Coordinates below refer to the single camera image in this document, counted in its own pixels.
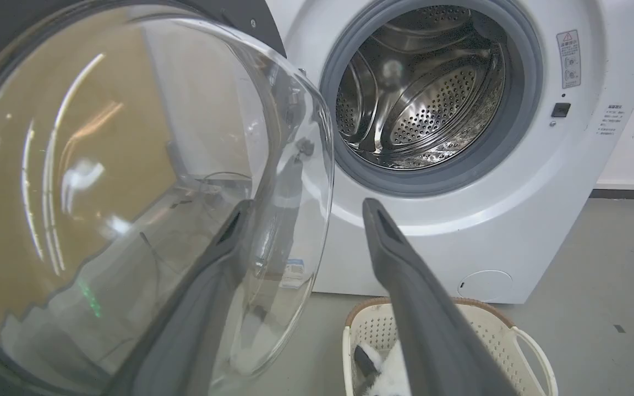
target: baseboard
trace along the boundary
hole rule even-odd
[[[594,189],[589,198],[605,198],[607,200],[634,200],[634,190]]]
[[[634,190],[634,180],[631,179],[601,179],[594,187],[598,190]]]

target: white washing machine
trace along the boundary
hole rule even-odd
[[[360,215],[372,196],[451,295],[523,303],[634,108],[634,1],[269,7],[341,136],[314,290],[385,294]]]

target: basket handle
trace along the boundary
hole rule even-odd
[[[546,380],[546,388],[548,389],[547,395],[548,396],[559,396],[559,388],[556,385],[556,377],[554,376],[553,369],[551,369],[551,363],[549,363],[549,359],[546,358],[546,354],[544,354],[544,351],[541,349],[539,344],[528,333],[525,333],[524,331],[520,330],[517,326],[511,327],[511,330],[513,330],[515,335],[517,336],[515,338],[515,342],[518,343],[518,340],[522,340],[526,344],[528,344],[530,349],[535,354],[535,357],[538,359],[539,364],[542,366],[543,371],[544,371],[544,380]],[[538,377],[530,369],[529,366],[528,366],[528,370],[530,370],[533,378],[535,379],[535,382],[536,382],[540,392],[543,393],[542,392],[542,387],[539,385]]]
[[[346,396],[354,396],[354,377],[352,376],[352,343],[349,336],[352,333],[350,326],[344,327],[342,333],[342,368],[344,369],[344,385],[347,389]]]

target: laundry basket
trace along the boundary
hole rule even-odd
[[[455,298],[453,302],[508,376],[518,394],[521,396],[557,396],[559,391],[549,360],[538,343],[528,333],[517,328],[500,311],[486,303],[463,298]],[[352,359],[352,353],[357,344],[365,342],[385,355],[393,347],[395,340],[397,340],[397,328],[390,299],[368,299],[351,311],[342,337],[344,382],[347,396],[354,396],[354,386],[359,385],[363,380],[355,366],[354,359]],[[527,343],[539,360],[539,365],[543,368],[548,393],[545,393],[539,385],[518,340]]]

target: concrete floor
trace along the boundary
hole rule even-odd
[[[362,299],[314,294],[252,394],[344,394],[342,329]],[[634,395],[634,201],[589,200],[528,302],[500,308],[542,346],[559,394]]]

